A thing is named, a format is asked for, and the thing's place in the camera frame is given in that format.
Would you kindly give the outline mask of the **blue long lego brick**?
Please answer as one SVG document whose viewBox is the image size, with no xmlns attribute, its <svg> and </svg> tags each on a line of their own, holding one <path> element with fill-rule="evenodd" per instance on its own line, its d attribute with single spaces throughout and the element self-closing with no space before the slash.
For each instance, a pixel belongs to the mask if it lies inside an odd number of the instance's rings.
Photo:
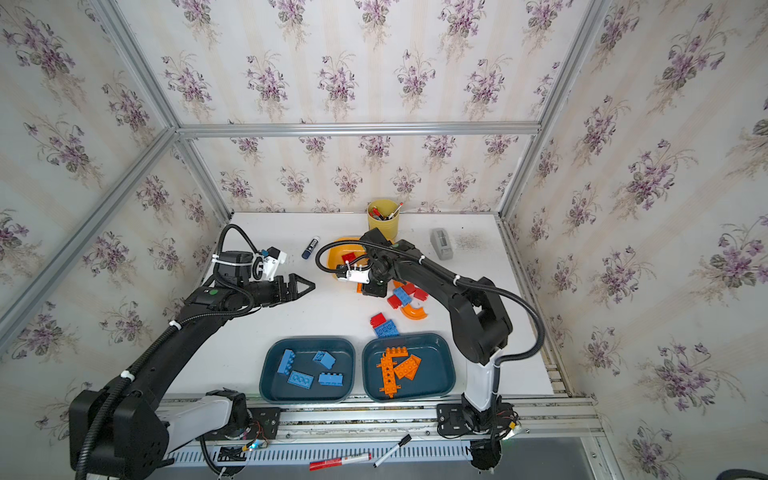
<svg viewBox="0 0 768 480">
<path fill-rule="evenodd" d="M 403 287 L 395 288 L 393 290 L 392 295 L 396 295 L 401 300 L 402 306 L 408 305 L 412 302 L 411 296 L 406 292 L 406 290 Z"/>
</svg>

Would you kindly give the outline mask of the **orange curved lego piece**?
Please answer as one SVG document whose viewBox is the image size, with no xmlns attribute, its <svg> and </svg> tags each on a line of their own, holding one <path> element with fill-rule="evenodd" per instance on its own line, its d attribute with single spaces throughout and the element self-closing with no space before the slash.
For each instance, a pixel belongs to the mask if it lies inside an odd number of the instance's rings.
<svg viewBox="0 0 768 480">
<path fill-rule="evenodd" d="M 406 318 L 414 321 L 424 320 L 428 317 L 428 314 L 422 306 L 414 307 L 412 304 L 408 304 L 402 306 L 400 311 Z"/>
</svg>

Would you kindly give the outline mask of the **large blue lego block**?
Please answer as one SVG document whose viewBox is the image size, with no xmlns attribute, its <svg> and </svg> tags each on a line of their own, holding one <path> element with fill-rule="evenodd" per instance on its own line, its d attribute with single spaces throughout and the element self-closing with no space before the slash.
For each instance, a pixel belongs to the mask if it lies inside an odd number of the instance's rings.
<svg viewBox="0 0 768 480">
<path fill-rule="evenodd" d="M 391 338 L 400 335 L 396 325 L 392 320 L 387 320 L 386 322 L 378 325 L 374 328 L 374 332 L 378 338 Z"/>
</svg>

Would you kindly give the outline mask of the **blue sloped lego brick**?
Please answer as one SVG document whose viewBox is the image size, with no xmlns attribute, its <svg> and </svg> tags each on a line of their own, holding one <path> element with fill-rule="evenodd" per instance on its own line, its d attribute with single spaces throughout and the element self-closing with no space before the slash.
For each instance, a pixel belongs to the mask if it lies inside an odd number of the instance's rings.
<svg viewBox="0 0 768 480">
<path fill-rule="evenodd" d="M 331 370 L 336 363 L 335 357 L 327 351 L 318 351 L 313 356 L 313 361 L 326 370 Z"/>
</svg>

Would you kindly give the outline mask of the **long orange lego plate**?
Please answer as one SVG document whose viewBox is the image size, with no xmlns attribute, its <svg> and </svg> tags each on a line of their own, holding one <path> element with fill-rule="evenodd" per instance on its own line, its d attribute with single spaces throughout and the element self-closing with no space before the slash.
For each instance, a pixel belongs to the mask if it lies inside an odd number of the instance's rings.
<svg viewBox="0 0 768 480">
<path fill-rule="evenodd" d="M 401 386 L 397 383 L 395 363 L 389 355 L 384 354 L 381 357 L 377 367 L 381 371 L 383 383 L 383 386 L 380 388 L 380 392 L 386 395 L 388 398 L 393 399 L 401 388 Z"/>
</svg>

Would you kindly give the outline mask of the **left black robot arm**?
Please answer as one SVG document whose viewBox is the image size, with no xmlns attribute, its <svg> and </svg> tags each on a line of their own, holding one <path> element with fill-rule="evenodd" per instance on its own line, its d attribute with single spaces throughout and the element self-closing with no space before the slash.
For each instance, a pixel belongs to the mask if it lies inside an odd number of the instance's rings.
<svg viewBox="0 0 768 480">
<path fill-rule="evenodd" d="M 175 413 L 157 410 L 169 387 L 204 343 L 227 322 L 296 301 L 315 284 L 296 274 L 256 274 L 258 249 L 226 251 L 226 225 L 212 253 L 212 275 L 185 300 L 156 340 L 102 389 L 83 390 L 68 410 L 70 465 L 78 479 L 103 475 L 145 479 L 169 464 L 167 454 L 219 432 L 239 436 L 252 417 L 244 394 L 219 389 Z"/>
</svg>

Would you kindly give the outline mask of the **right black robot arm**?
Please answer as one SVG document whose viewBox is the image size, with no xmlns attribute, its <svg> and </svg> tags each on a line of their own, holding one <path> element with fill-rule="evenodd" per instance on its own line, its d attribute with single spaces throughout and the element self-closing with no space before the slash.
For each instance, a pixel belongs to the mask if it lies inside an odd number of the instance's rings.
<svg viewBox="0 0 768 480">
<path fill-rule="evenodd" d="M 362 247 L 367 264 L 359 267 L 358 261 L 353 260 L 331 268 L 323 263 L 323 254 L 346 245 Z M 315 264 L 340 281 L 360 284 L 369 296 L 384 297 L 386 285 L 396 280 L 415 285 L 442 305 L 449 314 L 454 344 L 465 359 L 477 367 L 462 393 L 464 408 L 476 415 L 490 412 L 499 403 L 501 365 L 527 360 L 544 346 L 544 322 L 522 297 L 497 287 L 486 277 L 475 280 L 450 271 L 427 258 L 411 242 L 386 239 L 378 228 L 358 239 L 337 240 L 317 248 Z M 502 352 L 513 332 L 505 300 L 520 306 L 533 322 L 535 340 L 523 352 Z"/>
</svg>

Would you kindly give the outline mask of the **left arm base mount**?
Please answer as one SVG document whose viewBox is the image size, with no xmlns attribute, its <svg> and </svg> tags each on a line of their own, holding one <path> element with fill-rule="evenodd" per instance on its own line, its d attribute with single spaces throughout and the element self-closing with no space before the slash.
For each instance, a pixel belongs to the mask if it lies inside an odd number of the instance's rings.
<svg viewBox="0 0 768 480">
<path fill-rule="evenodd" d="M 207 435 L 230 440 L 247 439 L 253 444 L 266 444 L 276 436 L 279 408 L 257 409 L 253 412 L 247 396 L 239 391 L 222 388 L 208 391 L 200 400 L 202 421 L 194 437 L 202 441 Z"/>
</svg>

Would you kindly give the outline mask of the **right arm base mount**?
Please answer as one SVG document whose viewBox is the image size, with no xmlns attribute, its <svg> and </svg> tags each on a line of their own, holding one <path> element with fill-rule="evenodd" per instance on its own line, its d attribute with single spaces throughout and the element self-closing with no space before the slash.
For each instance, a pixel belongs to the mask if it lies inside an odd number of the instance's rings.
<svg viewBox="0 0 768 480">
<path fill-rule="evenodd" d="M 490 433 L 506 438 L 521 428 L 514 405 L 504 402 L 498 394 L 491 396 L 490 406 L 486 410 L 478 410 L 465 398 L 460 403 L 438 404 L 436 417 L 437 433 L 448 439 Z"/>
</svg>

